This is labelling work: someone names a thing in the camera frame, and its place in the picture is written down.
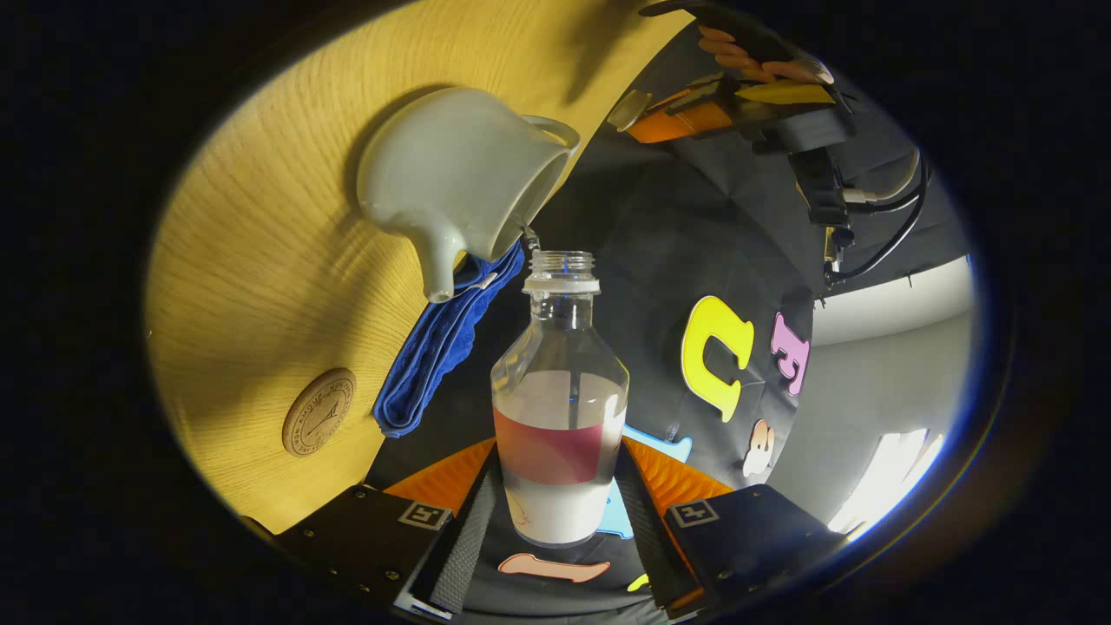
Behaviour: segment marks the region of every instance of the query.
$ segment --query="blue towel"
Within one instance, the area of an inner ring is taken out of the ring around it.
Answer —
[[[467,256],[463,269],[456,274],[456,295],[424,308],[386,376],[371,411],[382,434],[398,438],[420,425],[424,406],[443,374],[470,355],[474,324],[486,315],[490,300],[523,265],[520,241],[493,262]]]

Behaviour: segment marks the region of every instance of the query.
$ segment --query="round wooden coaster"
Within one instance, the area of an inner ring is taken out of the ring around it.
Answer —
[[[297,397],[286,415],[281,443],[293,456],[304,457],[331,438],[354,397],[354,374],[342,367],[324,372]]]

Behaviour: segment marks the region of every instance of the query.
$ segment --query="pink letter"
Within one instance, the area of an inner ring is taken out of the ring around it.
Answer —
[[[810,342],[799,341],[791,329],[787,327],[782,312],[775,312],[775,330],[771,333],[771,353],[783,353],[779,360],[779,373],[791,381],[787,392],[798,395],[802,391],[802,376],[807,373],[807,359],[810,357]]]

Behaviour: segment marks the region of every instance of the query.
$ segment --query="clear plastic bottle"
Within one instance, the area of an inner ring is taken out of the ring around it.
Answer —
[[[629,372],[592,324],[600,292],[583,251],[532,252],[532,321],[490,372],[513,525],[546,547],[598,530],[624,427]]]

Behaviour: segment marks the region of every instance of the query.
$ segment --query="wooden table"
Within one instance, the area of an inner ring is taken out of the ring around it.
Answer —
[[[459,84],[587,142],[691,19],[637,16],[645,3],[416,2],[303,58],[211,134],[167,206],[146,314],[171,425],[233,511],[282,532],[360,482],[382,443],[370,409],[427,302],[412,245],[352,198],[374,127],[406,97]],[[351,411],[293,457],[286,414],[333,367],[356,375]]]

